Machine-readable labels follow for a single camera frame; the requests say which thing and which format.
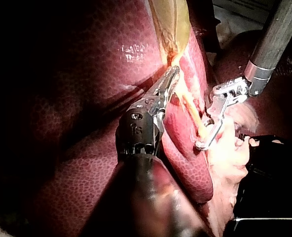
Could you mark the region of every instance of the yellow fat tissue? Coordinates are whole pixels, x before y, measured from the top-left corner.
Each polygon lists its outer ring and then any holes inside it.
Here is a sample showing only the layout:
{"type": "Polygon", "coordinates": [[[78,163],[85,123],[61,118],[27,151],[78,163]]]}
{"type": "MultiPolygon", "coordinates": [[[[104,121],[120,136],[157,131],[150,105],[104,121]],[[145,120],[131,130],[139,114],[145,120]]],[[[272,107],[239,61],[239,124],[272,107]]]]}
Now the yellow fat tissue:
{"type": "MultiPolygon", "coordinates": [[[[186,0],[149,0],[153,22],[159,43],[162,62],[167,66],[178,65],[188,44],[190,36],[190,19],[186,0]]],[[[204,138],[207,134],[193,96],[189,92],[184,72],[180,68],[180,79],[175,88],[175,94],[179,98],[182,108],[189,110],[198,136],[204,138]]]]}

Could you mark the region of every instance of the gray instrument shaft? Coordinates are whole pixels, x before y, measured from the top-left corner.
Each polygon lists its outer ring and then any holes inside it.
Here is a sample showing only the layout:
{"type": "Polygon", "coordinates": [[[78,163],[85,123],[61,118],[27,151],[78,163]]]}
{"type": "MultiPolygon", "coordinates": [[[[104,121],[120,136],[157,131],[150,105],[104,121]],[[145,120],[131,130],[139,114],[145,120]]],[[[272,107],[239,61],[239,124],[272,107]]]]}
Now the gray instrument shaft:
{"type": "Polygon", "coordinates": [[[277,1],[245,69],[245,77],[251,82],[250,96],[262,93],[291,37],[292,0],[277,1]]]}

